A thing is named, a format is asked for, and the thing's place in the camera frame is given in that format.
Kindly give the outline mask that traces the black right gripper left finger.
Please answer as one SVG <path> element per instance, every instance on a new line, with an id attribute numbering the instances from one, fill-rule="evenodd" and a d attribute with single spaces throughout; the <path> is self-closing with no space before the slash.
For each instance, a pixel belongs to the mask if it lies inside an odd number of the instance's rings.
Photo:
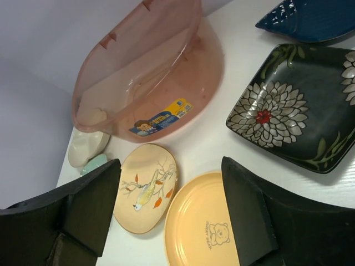
<path id="1" fill-rule="evenodd" d="M 1 210 L 1 265 L 96 265 L 113 215 L 121 163 Z"/>

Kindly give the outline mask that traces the black floral square plate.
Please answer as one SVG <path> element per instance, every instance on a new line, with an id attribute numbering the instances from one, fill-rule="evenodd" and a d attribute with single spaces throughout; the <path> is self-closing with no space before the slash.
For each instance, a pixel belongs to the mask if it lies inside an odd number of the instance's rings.
<path id="1" fill-rule="evenodd" d="M 354 51 L 277 45 L 226 126 L 297 166 L 331 172 L 354 146 Z"/>

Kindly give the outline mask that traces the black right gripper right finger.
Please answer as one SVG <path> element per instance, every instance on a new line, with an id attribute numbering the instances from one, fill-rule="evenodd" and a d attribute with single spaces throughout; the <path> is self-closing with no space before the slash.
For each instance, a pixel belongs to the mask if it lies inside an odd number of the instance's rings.
<path id="1" fill-rule="evenodd" d="M 299 196 L 221 161 L 241 265 L 353 265 L 354 209 Z"/>

